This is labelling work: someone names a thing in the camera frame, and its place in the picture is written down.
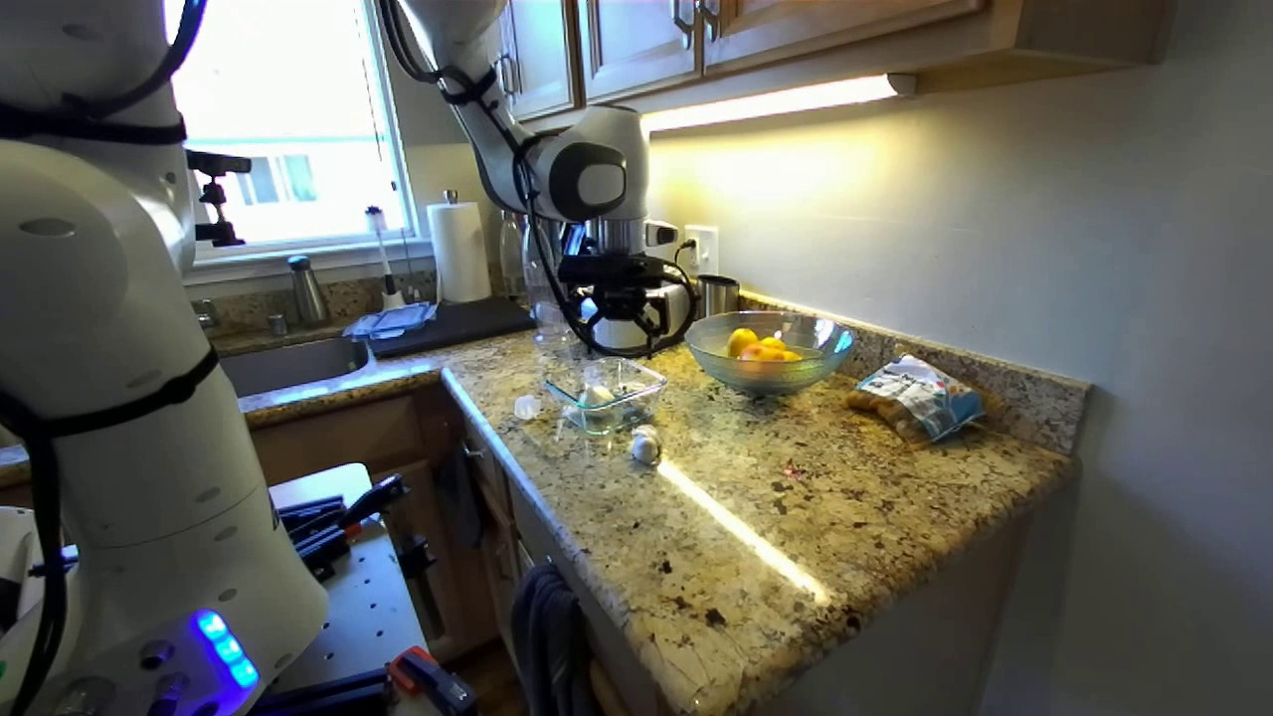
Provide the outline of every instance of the food package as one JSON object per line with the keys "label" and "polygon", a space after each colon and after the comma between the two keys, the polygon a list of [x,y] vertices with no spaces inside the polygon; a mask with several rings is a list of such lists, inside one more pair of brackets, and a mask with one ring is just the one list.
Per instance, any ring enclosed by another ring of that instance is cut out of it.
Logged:
{"label": "food package", "polygon": [[981,392],[966,380],[905,355],[858,380],[850,408],[879,413],[898,432],[942,441],[988,413]]}

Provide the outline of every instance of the under-cabinet light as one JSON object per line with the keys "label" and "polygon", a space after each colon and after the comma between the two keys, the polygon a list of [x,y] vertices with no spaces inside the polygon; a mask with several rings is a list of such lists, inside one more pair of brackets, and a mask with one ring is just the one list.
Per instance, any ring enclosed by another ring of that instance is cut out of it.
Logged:
{"label": "under-cabinet light", "polygon": [[809,85],[786,93],[764,93],[764,95],[740,95],[719,103],[695,103],[678,110],[653,110],[645,114],[645,131],[678,131],[678,126],[708,126],[708,123],[735,123],[735,118],[761,118],[761,114],[797,114],[797,110],[820,110],[820,108],[846,108],[846,103],[879,103],[914,95],[914,75],[855,75],[855,81],[833,81],[833,85]]}

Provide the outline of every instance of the upper cabinet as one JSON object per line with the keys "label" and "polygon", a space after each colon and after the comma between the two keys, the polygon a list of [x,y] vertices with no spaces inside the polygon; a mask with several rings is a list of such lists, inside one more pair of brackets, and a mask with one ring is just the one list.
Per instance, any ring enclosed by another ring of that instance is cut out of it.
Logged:
{"label": "upper cabinet", "polygon": [[[568,10],[582,103],[678,108],[874,70],[942,93],[1150,62],[1171,0],[513,0],[513,29]],[[561,46],[568,33],[519,45],[568,62]]]}
{"label": "upper cabinet", "polygon": [[509,0],[504,55],[499,62],[523,123],[582,108],[573,0]]}

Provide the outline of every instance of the cabinet handle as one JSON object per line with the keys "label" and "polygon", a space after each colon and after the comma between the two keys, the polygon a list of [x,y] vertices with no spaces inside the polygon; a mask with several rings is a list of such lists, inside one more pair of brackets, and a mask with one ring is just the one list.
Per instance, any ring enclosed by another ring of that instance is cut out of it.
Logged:
{"label": "cabinet handle", "polygon": [[509,53],[499,55],[499,59],[492,59],[492,75],[500,81],[500,93],[504,93],[504,95],[519,95],[519,93],[523,93],[523,85],[519,85],[519,55],[509,55]]}
{"label": "cabinet handle", "polygon": [[700,14],[708,21],[708,45],[719,36],[719,0],[700,0]]}
{"label": "cabinet handle", "polygon": [[683,45],[694,45],[694,21],[683,21],[683,0],[667,0],[667,21],[679,29]]}

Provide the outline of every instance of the kitchen sink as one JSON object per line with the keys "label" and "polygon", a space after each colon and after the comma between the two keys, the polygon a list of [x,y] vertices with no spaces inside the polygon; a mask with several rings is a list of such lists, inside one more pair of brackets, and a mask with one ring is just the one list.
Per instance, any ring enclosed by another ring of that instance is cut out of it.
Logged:
{"label": "kitchen sink", "polygon": [[222,370],[238,396],[322,380],[322,376],[341,376],[361,370],[365,362],[369,362],[365,344],[356,344],[337,334],[316,338],[316,343],[247,348],[247,355],[222,355]]}

